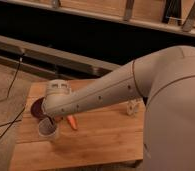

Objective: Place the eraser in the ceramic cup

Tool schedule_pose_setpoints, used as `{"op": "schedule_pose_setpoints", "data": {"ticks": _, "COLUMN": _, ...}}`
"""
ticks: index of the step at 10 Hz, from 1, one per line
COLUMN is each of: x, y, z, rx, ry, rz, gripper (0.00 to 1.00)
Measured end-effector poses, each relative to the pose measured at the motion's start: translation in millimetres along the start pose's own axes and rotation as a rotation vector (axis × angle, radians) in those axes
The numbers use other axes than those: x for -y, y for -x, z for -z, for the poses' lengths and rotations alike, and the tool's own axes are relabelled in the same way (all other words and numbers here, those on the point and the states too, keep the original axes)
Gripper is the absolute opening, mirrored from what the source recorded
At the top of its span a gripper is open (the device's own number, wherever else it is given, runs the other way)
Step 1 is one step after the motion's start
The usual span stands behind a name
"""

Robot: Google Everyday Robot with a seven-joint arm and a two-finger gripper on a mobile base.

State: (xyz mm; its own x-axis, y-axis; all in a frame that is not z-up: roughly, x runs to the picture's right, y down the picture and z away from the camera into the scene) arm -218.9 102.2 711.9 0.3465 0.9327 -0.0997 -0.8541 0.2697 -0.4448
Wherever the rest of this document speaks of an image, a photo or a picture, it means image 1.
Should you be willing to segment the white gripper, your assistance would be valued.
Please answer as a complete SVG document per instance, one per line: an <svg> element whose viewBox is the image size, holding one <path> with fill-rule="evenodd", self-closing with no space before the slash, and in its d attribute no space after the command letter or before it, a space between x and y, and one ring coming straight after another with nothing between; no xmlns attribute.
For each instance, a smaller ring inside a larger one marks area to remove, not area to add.
<svg viewBox="0 0 195 171"><path fill-rule="evenodd" d="M70 84L66 80L54 79L47 83L45 99L56 97L58 95L68 95L72 92Z"/></svg>

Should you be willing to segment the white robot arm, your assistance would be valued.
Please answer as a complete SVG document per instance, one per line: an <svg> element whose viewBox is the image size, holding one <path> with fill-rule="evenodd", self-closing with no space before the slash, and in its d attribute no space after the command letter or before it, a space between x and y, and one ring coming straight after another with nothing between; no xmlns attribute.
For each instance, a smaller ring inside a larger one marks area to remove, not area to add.
<svg viewBox="0 0 195 171"><path fill-rule="evenodd" d="M145 98L144 171L195 171L195 47L137 58L68 95L48 94L49 117Z"/></svg>

